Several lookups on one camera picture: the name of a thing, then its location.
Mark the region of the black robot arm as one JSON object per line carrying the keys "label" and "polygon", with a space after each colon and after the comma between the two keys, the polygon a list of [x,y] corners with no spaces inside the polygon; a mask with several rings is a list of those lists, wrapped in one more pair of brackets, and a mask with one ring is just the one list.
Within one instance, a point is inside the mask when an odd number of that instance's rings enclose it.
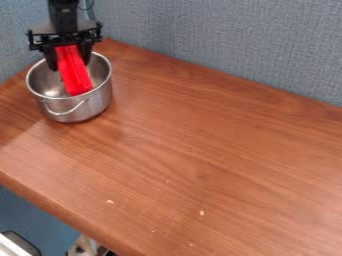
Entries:
{"label": "black robot arm", "polygon": [[77,16],[80,0],[47,0],[48,21],[27,30],[28,48],[40,51],[52,71],[57,70],[57,47],[75,45],[84,64],[101,41],[103,24]]}

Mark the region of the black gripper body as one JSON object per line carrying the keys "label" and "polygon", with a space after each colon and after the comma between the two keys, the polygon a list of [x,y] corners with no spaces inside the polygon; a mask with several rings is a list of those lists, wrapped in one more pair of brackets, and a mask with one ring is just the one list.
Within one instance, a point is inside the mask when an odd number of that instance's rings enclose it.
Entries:
{"label": "black gripper body", "polygon": [[48,20],[27,30],[28,47],[41,51],[45,47],[60,47],[101,41],[103,24],[77,16],[76,6],[49,6]]}

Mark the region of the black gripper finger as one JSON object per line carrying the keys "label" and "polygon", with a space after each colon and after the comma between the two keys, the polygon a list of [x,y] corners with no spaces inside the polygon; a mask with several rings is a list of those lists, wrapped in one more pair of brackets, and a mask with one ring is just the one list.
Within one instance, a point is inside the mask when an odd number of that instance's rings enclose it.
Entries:
{"label": "black gripper finger", "polygon": [[91,53],[92,53],[92,44],[89,42],[83,42],[77,46],[79,53],[83,59],[84,64],[89,63]]}
{"label": "black gripper finger", "polygon": [[44,58],[47,61],[47,65],[52,71],[57,70],[57,55],[53,47],[44,48]]}

